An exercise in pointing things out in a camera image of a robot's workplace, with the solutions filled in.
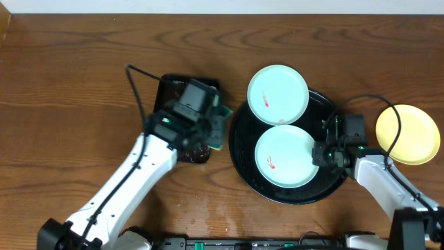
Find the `green yellow sponge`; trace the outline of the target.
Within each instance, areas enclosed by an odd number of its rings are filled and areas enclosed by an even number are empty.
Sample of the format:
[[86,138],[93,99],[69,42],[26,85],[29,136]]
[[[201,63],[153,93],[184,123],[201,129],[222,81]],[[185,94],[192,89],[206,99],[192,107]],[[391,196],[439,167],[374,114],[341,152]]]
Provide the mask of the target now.
[[227,106],[221,106],[216,115],[211,118],[211,134],[207,142],[209,148],[222,150],[225,141],[227,121],[233,111]]

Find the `mint plate with red stain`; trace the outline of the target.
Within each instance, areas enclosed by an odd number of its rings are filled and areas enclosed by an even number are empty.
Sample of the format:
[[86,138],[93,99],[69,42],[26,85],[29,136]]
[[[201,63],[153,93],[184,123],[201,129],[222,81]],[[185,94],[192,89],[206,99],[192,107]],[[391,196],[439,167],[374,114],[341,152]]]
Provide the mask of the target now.
[[265,131],[255,146],[261,175],[281,188],[299,188],[310,182],[319,167],[312,163],[314,139],[303,129],[281,125]]

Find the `yellow plate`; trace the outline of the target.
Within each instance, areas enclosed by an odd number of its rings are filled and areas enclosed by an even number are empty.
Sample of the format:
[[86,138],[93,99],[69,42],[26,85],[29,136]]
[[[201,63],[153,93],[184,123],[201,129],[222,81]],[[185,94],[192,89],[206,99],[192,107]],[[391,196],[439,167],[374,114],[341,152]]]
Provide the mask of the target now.
[[387,108],[375,125],[377,141],[387,151],[401,130],[390,157],[406,165],[421,165],[430,161],[437,153],[441,137],[434,120],[423,110],[399,104]]

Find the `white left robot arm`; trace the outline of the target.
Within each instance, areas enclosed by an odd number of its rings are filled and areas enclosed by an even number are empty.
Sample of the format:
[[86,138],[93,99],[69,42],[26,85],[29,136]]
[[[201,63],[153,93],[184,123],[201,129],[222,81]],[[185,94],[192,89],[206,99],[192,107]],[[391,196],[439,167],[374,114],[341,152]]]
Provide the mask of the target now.
[[220,149],[232,111],[222,104],[169,101],[144,120],[144,131],[105,185],[64,223],[49,219],[38,249],[150,249],[140,236],[120,237],[123,226],[181,151],[204,144]]

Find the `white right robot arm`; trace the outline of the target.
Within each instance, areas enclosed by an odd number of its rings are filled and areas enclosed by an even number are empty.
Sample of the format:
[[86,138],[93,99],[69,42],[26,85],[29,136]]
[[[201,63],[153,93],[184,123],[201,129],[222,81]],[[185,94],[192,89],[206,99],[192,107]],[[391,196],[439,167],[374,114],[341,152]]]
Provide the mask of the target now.
[[443,207],[425,196],[366,136],[316,141],[313,164],[343,171],[364,187],[391,220],[388,240],[355,233],[345,237],[349,249],[425,249],[426,241],[443,248]]

